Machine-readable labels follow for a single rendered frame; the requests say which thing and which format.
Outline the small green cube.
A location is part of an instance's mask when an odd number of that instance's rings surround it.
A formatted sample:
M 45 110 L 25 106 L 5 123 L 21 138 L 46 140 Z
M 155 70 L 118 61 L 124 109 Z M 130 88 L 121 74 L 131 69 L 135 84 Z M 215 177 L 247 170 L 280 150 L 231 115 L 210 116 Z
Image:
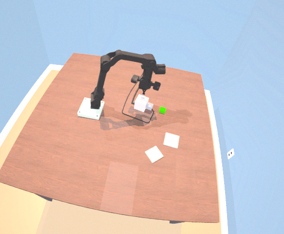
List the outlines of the small green cube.
M 160 113 L 165 113 L 165 111 L 166 111 L 166 108 L 164 108 L 164 107 L 160 107 Z

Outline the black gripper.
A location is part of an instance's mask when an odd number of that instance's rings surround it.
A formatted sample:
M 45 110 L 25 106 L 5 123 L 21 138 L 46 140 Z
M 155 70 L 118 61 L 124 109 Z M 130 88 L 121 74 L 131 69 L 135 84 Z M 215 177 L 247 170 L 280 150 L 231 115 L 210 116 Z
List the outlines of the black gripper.
M 155 83 L 153 83 L 153 81 L 151 81 L 152 76 L 147 77 L 147 76 L 145 76 L 145 75 L 143 74 L 142 77 L 144 77 L 145 79 L 149 78 L 149 79 L 150 79 L 149 84 L 151 85 L 150 88 L 153 86 L 153 90 L 159 91 L 160 85 L 161 85 L 160 82 L 155 81 Z M 141 78 L 139 78 L 139 76 L 133 75 L 133 77 L 131 78 L 131 82 L 132 82 L 132 83 L 136 83 L 137 81 L 140 82 L 140 79 L 141 79 Z

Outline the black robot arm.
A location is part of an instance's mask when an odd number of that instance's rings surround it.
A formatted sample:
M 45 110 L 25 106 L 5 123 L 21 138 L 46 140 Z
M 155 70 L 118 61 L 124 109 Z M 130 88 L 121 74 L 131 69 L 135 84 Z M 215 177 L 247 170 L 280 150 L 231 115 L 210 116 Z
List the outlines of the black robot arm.
M 153 54 L 141 55 L 121 50 L 109 52 L 108 54 L 103 55 L 100 58 L 100 73 L 97 81 L 97 86 L 91 93 L 90 109 L 100 109 L 101 101 L 104 99 L 105 96 L 103 86 L 107 72 L 113 65 L 115 65 L 121 59 L 141 63 L 141 68 L 144 69 L 143 74 L 147 77 L 152 76 L 152 72 L 154 72 L 156 75 L 166 73 L 165 64 L 157 64 Z M 151 85 L 149 84 L 149 82 L 149 78 L 145 79 L 144 77 L 141 77 L 138 88 L 143 90 L 150 89 Z

